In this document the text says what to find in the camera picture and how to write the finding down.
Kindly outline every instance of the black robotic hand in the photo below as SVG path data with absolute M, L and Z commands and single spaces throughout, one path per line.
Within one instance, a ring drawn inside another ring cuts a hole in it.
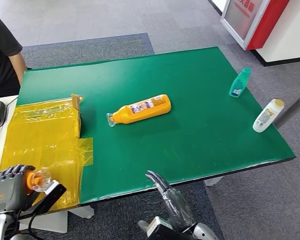
M 0 213 L 24 211 L 38 197 L 39 193 L 26 193 L 25 172 L 33 171 L 30 165 L 15 165 L 0 172 Z

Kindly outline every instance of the bottle cap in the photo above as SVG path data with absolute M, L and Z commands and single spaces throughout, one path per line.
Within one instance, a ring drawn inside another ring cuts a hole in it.
M 114 127 L 116 124 L 113 114 L 111 113 L 107 113 L 106 118 L 108 119 L 108 125 L 110 125 L 110 127 Z
M 249 74 L 251 72 L 251 69 L 250 67 L 245 67 L 245 68 L 242 69 L 242 72 Z
M 33 174 L 30 179 L 31 189 L 36 192 L 43 192 L 52 181 L 51 174 L 45 170 L 41 169 Z
M 285 103 L 282 100 L 280 100 L 280 99 L 276 99 L 275 100 L 275 104 L 279 106 L 279 107 L 281 107 L 281 108 L 285 106 Z

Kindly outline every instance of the yellow plastic bag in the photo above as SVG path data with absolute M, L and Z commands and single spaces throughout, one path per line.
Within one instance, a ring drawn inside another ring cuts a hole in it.
M 16 164 L 47 169 L 67 191 L 51 210 L 79 204 L 83 167 L 92 163 L 92 139 L 80 139 L 79 96 L 17 106 L 0 171 Z

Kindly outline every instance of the table leg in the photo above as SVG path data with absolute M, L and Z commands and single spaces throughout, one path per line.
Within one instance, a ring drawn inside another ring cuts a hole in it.
M 92 209 L 91 206 L 82 206 L 82 207 L 77 207 L 77 208 L 73 208 L 70 210 L 68 210 L 69 212 L 71 212 L 73 214 L 77 215 L 80 218 L 85 218 L 85 219 L 90 219 L 92 216 L 94 216 L 94 209 Z
M 20 221 L 20 230 L 27 229 L 30 218 L 23 219 Z M 56 233 L 67 232 L 67 211 L 58 211 L 41 215 L 34 218 L 32 223 L 33 229 L 46 230 Z
M 279 129 L 281 126 L 284 125 L 298 111 L 300 111 L 300 95 L 293 100 L 285 109 L 283 109 L 282 113 L 274 120 L 273 124 L 276 128 Z
M 207 179 L 204 180 L 204 183 L 207 187 L 212 187 L 213 185 L 219 182 L 221 178 L 223 178 L 223 176 L 218 176 L 218 177 L 214 177 L 214 178 L 210 178 L 210 179 Z
M 33 229 L 46 230 L 56 233 L 67 232 L 67 211 L 77 215 L 80 218 L 90 219 L 94 216 L 94 209 L 91 206 L 82 206 L 70 210 L 58 211 L 36 217 L 33 223 Z M 30 218 L 20 221 L 20 230 L 27 229 Z

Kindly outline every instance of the green table mat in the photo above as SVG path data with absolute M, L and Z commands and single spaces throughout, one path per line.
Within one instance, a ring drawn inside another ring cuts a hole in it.
M 252 129 L 260 106 L 245 89 L 229 96 L 236 72 L 217 47 L 27 71 L 17 104 L 84 97 L 82 138 L 93 137 L 80 202 L 153 187 L 146 170 L 171 183 L 294 158 L 273 126 Z M 170 113 L 109 127 L 106 113 L 167 94 Z

